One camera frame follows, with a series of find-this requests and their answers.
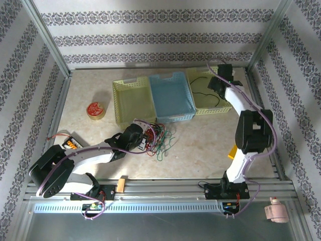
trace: white wall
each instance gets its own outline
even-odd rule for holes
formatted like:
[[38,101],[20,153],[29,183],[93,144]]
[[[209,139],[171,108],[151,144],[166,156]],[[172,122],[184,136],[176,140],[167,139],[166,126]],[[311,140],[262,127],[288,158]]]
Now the white wall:
[[64,77],[19,0],[0,0],[0,240],[9,239]]
[[321,239],[321,9],[294,1],[256,66],[265,108],[274,113],[278,152],[293,180],[313,240]]
[[279,0],[34,0],[71,69],[132,62],[245,65]]

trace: marble surface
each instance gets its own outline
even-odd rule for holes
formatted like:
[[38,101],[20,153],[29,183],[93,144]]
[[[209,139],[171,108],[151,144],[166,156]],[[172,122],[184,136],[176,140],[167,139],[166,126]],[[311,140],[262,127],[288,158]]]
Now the marble surface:
[[[235,79],[248,92],[243,68],[235,68]],[[112,82],[142,75],[182,71],[182,69],[104,69],[76,70],[73,73],[66,104],[59,125],[59,133],[70,133],[85,146],[102,142],[120,132],[115,123]],[[86,114],[91,102],[102,102],[106,115],[92,120]],[[192,120],[166,124],[175,145],[163,161],[147,154],[129,155],[108,164],[88,169],[96,178],[221,178],[232,160],[227,157],[235,141],[238,115],[228,113],[199,115]],[[56,137],[62,144],[66,137]],[[249,177],[274,177],[269,158],[257,159],[248,172]]]

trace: purple cable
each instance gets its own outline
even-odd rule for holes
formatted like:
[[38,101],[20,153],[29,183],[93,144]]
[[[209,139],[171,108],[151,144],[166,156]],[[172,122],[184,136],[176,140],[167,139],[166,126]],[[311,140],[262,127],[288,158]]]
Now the purple cable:
[[84,217],[85,217],[85,219],[94,220],[95,218],[98,218],[100,215],[102,215],[102,214],[104,213],[104,211],[106,210],[105,202],[103,202],[103,201],[101,201],[101,200],[99,200],[99,199],[97,199],[97,198],[89,197],[89,196],[87,196],[87,195],[85,195],[85,194],[82,194],[82,193],[75,192],[75,194],[77,194],[77,195],[79,195],[79,196],[82,196],[82,197],[85,197],[85,198],[89,198],[89,199],[91,199],[91,200],[97,201],[97,202],[99,202],[99,203],[102,204],[102,207],[103,207],[103,208],[101,209],[101,211],[100,211],[98,214],[96,214],[95,216],[93,216],[93,217],[88,217],[88,216],[86,215],[87,212],[88,212],[88,210],[90,210],[89,208],[86,209],[85,212],[84,212]]
[[273,124],[272,124],[272,123],[270,122],[270,120],[265,116],[265,114],[263,114],[262,111],[255,106],[255,104],[253,103],[253,101],[251,101],[251,100],[247,97],[247,95],[246,95],[241,89],[239,89],[237,86],[235,86],[234,84],[231,84],[229,81],[227,81],[226,79],[224,79],[223,77],[221,77],[221,76],[219,76],[217,73],[215,73],[214,70],[211,68],[211,66],[210,66],[210,64],[209,64],[210,61],[211,61],[211,60],[209,60],[209,61],[207,62],[207,67],[209,68],[209,70],[210,70],[217,78],[219,78],[219,79],[222,80],[223,82],[229,84],[233,89],[235,89],[238,93],[240,93],[240,94],[244,97],[244,99],[246,100],[246,102],[248,102],[249,105],[250,105],[253,109],[255,109],[255,110],[260,114],[260,116],[262,116],[262,118],[267,122],[267,124],[269,125],[269,127],[271,128],[272,133],[273,133],[273,139],[274,139],[274,141],[273,141],[273,147],[272,147],[272,149],[271,149],[270,151],[268,151],[267,153],[255,154],[255,155],[253,155],[252,157],[250,157],[248,160],[246,160],[246,163],[245,163],[244,168],[243,168],[243,170],[242,170],[242,174],[243,174],[243,176],[244,176],[244,179],[245,179],[246,181],[248,181],[248,182],[257,184],[258,187],[257,187],[257,190],[256,190],[255,194],[254,194],[254,195],[252,196],[252,198],[248,201],[248,203],[247,203],[241,210],[239,210],[238,213],[236,213],[236,214],[234,215],[234,216],[238,216],[238,215],[240,215],[243,211],[245,211],[245,210],[248,208],[248,206],[249,206],[249,205],[252,203],[252,201],[256,198],[257,194],[259,193],[259,191],[260,191],[260,189],[261,189],[261,185],[260,185],[258,182],[253,181],[253,180],[250,180],[250,179],[248,179],[248,178],[245,177],[245,172],[247,171],[247,168],[248,168],[248,166],[250,165],[250,163],[251,163],[255,158],[257,158],[257,157],[267,157],[267,156],[271,155],[271,154],[275,151],[276,146],[277,146],[277,135],[276,135],[276,131],[275,131],[274,127],[273,127]]
[[38,188],[37,190],[37,193],[36,195],[37,196],[40,196],[42,195],[42,190],[44,189],[46,183],[48,182],[49,178],[53,175],[53,173],[56,171],[56,169],[65,161],[67,160],[68,158],[72,157],[72,156],[75,156],[79,153],[82,153],[82,152],[90,152],[90,151],[95,151],[95,150],[118,150],[118,151],[121,151],[121,152],[125,152],[125,153],[128,153],[128,154],[144,154],[146,152],[149,152],[153,147],[154,145],[156,144],[156,133],[154,131],[154,129],[152,128],[152,126],[146,122],[146,121],[143,121],[141,119],[137,119],[135,120],[136,122],[142,122],[142,123],[145,123],[146,125],[149,126],[149,128],[151,129],[153,135],[154,135],[154,139],[153,139],[153,142],[152,142],[152,145],[150,146],[150,148],[148,150],[145,150],[143,152],[131,152],[131,151],[127,151],[127,150],[123,150],[121,148],[117,148],[117,147],[93,147],[93,148],[87,148],[87,149],[80,149],[76,152],[73,152],[69,155],[66,155],[63,159],[61,159],[55,166],[53,169],[51,169],[51,171],[49,172],[49,174],[46,176],[46,178],[44,179],[44,181],[42,182],[42,184],[40,185],[40,187]]

